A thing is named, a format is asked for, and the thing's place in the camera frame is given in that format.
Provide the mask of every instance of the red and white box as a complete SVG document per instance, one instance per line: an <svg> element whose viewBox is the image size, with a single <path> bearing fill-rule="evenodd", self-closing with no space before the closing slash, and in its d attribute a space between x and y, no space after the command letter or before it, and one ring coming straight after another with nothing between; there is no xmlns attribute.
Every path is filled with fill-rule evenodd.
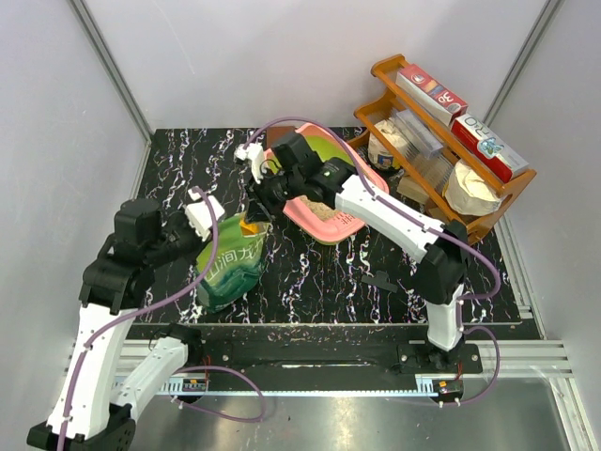
<svg viewBox="0 0 601 451"><path fill-rule="evenodd" d="M444 125L450 125L468 110L467 103L417 64L410 64L397 72L396 84Z"/></svg>
<svg viewBox="0 0 601 451"><path fill-rule="evenodd" d="M471 114L458 117L451 132L504 183L529 167L526 160Z"/></svg>

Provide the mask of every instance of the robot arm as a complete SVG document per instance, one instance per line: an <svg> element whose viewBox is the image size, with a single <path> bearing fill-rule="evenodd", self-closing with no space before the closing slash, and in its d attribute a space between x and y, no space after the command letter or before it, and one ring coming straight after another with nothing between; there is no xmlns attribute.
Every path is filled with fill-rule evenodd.
<svg viewBox="0 0 601 451"><path fill-rule="evenodd" d="M221 219L223 208L213 196L209 201ZM176 211L164 225L154 200L135 199L121 206L115 216L115 233L84 271L80 325L67 380L48 421L30 429L28 444L57 448L69 382L85 342L99 328L144 306L156 269L179 258L194 263L208 243L211 224L203 202ZM162 331L147 358L114 388L116 364L132 323L128 319L117 324L87 351L71 401L65 449L128 449L135 422L161 385L186 364L200 363L200 333L172 324Z"/></svg>
<svg viewBox="0 0 601 451"><path fill-rule="evenodd" d="M262 167L263 152L259 148L258 144L239 148L236 156L254 168ZM272 150L281 168L275 174L268 170L258 176L257 171L253 171L254 178L247 186L250 199L247 221L270 221L282 212L286 201L299 195L307 195L314 202L323 202L363 220L401 246L418 263L414 285L416 293L426 301L428 341L443 352L455 349L463 332L456 312L469 258L464 250L427 230L439 230L467 242L466 228L458 222L445 225L423 216L373 184L375 194L369 194L352 165L339 158L321 162L298 133L284 136ZM424 226L391 214L376 196L395 204Z"/></svg>

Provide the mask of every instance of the pink basket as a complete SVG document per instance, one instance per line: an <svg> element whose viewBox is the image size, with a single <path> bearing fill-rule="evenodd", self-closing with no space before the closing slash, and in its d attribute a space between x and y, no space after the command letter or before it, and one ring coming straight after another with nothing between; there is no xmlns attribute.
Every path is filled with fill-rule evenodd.
<svg viewBox="0 0 601 451"><path fill-rule="evenodd" d="M296 130L303 136L320 136L331 143L338 143L325 130L313 124L304 124ZM363 159L357 155L353 148L347 145L347 148L359 160L360 166L365 175L380 190L388 193L388 185ZM265 158L273 158L273 152L270 148L265 151ZM347 213L339 211L332 218L322 221L319 219L299 198L288 200L284 207L284 214L294 221L300 228L323 244L336 244L345 240L353 233L357 232L365 223Z"/></svg>

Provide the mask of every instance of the green bag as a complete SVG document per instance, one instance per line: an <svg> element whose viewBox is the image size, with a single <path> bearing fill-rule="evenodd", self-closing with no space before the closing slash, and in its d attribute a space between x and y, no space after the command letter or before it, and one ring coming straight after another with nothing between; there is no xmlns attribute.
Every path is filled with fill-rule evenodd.
<svg viewBox="0 0 601 451"><path fill-rule="evenodd" d="M262 258L268 224L244 223L245 213L239 213L219 223L217 257L207 277L196 290L198 301L216 313L250 291L265 268ZM207 265L212 244L196 259L196 272Z"/></svg>

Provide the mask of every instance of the white wall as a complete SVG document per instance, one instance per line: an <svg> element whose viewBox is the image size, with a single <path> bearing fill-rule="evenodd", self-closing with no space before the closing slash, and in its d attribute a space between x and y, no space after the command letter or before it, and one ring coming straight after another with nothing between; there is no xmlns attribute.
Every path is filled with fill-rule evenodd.
<svg viewBox="0 0 601 451"><path fill-rule="evenodd" d="M152 127L330 125L402 53L483 115L544 0L87 0Z"/></svg>
<svg viewBox="0 0 601 451"><path fill-rule="evenodd" d="M0 2L0 437L25 449L144 143L65 0Z"/></svg>
<svg viewBox="0 0 601 451"><path fill-rule="evenodd" d="M538 171L509 210L547 331L601 439L601 4L565 2L492 124Z"/></svg>

